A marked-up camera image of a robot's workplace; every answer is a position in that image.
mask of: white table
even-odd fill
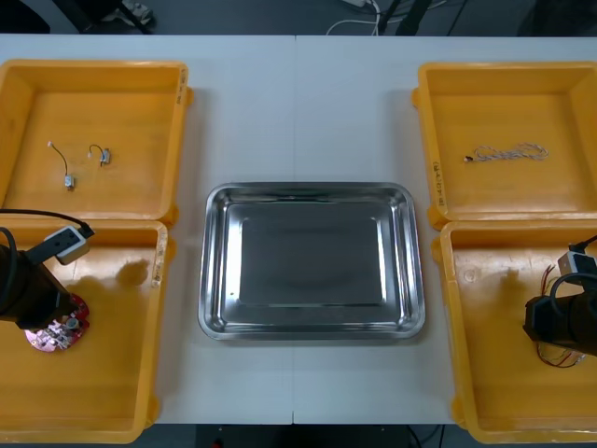
[[[10,58],[175,59],[187,116],[157,393],[162,423],[448,423],[453,395],[410,91],[428,61],[597,60],[592,38],[0,36]],[[220,343],[197,322],[202,219],[218,184],[391,181],[415,199],[427,321],[407,343]]]

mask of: yellow plastic tray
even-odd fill
[[[597,220],[466,221],[433,243],[451,327],[453,417],[478,441],[597,441],[597,358],[546,366],[522,329],[545,269],[595,233]],[[562,285],[562,294],[575,288]]]
[[[428,63],[419,109],[431,224],[597,218],[595,63]],[[518,143],[543,161],[464,162],[476,147]]]
[[[134,441],[158,414],[154,398],[160,321],[174,255],[157,221],[88,221],[90,253],[48,268],[90,307],[90,328],[61,353],[42,353],[0,322],[0,442]],[[2,222],[19,249],[63,223]]]
[[[173,224],[187,67],[9,61],[0,67],[0,206]],[[62,152],[76,188],[64,186]],[[100,152],[112,161],[100,167]]]

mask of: tray rim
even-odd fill
[[[235,188],[268,188],[272,189],[278,187],[284,187],[289,189],[362,189],[362,188],[376,188],[376,189],[394,189],[405,198],[406,206],[408,208],[408,223],[410,226],[411,241],[413,242],[413,269],[418,275],[415,275],[415,281],[413,283],[415,290],[417,291],[417,305],[419,308],[419,319],[413,328],[404,332],[396,331],[356,331],[356,332],[321,332],[313,331],[306,332],[297,337],[295,332],[261,332],[261,333],[224,333],[212,329],[205,320],[205,313],[207,303],[205,296],[206,281],[204,279],[208,276],[209,266],[206,260],[211,255],[211,249],[209,247],[212,237],[212,226],[209,225],[214,218],[213,203],[215,196],[225,189]],[[201,330],[210,338],[217,341],[310,341],[310,340],[404,340],[416,336],[424,326],[426,320],[426,311],[424,303],[424,291],[423,291],[423,273],[421,268],[421,254],[419,248],[419,236],[417,231],[417,222],[414,212],[414,201],[409,191],[401,185],[393,182],[303,182],[303,181],[281,181],[281,182],[229,182],[219,185],[212,189],[210,192],[206,206],[205,206],[205,229],[203,233],[203,247],[201,252],[201,275],[200,275],[200,292],[199,292],[199,307],[198,307],[198,320]]]

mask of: stainless steel tray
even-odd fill
[[[410,194],[246,183],[207,201],[199,321],[214,339],[402,339],[425,319]]]

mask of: circuit board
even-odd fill
[[[42,352],[66,350],[81,339],[90,326],[87,320],[90,309],[87,303],[75,294],[71,296],[71,302],[78,308],[70,315],[54,320],[46,329],[25,331],[27,340],[34,348]]]

